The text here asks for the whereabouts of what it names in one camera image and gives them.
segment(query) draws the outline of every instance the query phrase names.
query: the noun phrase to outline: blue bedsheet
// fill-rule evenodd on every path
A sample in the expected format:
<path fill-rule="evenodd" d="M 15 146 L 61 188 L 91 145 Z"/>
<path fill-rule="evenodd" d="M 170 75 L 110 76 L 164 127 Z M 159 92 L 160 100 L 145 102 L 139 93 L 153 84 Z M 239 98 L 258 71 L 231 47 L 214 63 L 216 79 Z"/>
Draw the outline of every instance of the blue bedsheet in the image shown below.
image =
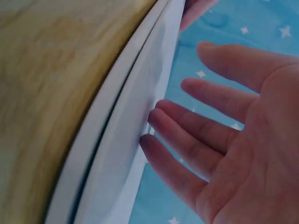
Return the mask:
<path fill-rule="evenodd" d="M 242 129 L 241 123 L 197 102 L 180 89 L 184 78 L 197 77 L 249 91 L 235 82 L 221 78 L 201 63 L 196 52 L 200 41 L 239 43 L 299 56 L 299 0 L 221 0 L 181 34 L 166 98 L 227 126 Z M 167 188 L 147 164 L 130 224 L 168 223 L 203 222 Z"/>

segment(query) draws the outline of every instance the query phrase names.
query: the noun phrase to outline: white star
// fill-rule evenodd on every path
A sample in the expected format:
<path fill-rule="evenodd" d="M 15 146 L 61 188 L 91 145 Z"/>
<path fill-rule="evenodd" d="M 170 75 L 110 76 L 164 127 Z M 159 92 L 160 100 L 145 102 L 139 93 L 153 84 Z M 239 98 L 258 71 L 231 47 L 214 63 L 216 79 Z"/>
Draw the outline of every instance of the white star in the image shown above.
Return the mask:
<path fill-rule="evenodd" d="M 247 33 L 249 33 L 247 27 L 243 27 L 243 28 L 241 28 L 241 31 L 242 31 L 243 34 L 247 34 Z"/>
<path fill-rule="evenodd" d="M 232 128 L 235 129 L 235 130 L 238 130 L 238 131 L 241 130 L 241 128 L 239 127 L 238 123 L 235 123 L 234 125 L 232 125 Z"/>
<path fill-rule="evenodd" d="M 168 222 L 170 224 L 179 224 L 179 222 L 177 221 L 177 218 L 175 218 L 175 217 L 173 217 L 173 219 L 171 219 L 171 220 L 168 220 Z"/>
<path fill-rule="evenodd" d="M 197 74 L 199 77 L 201 77 L 201 78 L 203 78 L 203 77 L 206 76 L 206 74 L 203 72 L 203 70 L 201 70 L 201 71 L 199 71 L 199 72 L 196 72 L 196 74 Z"/>
<path fill-rule="evenodd" d="M 285 28 L 279 28 L 279 30 L 281 31 L 281 38 L 285 38 L 286 36 L 292 36 L 290 26 L 286 26 Z"/>

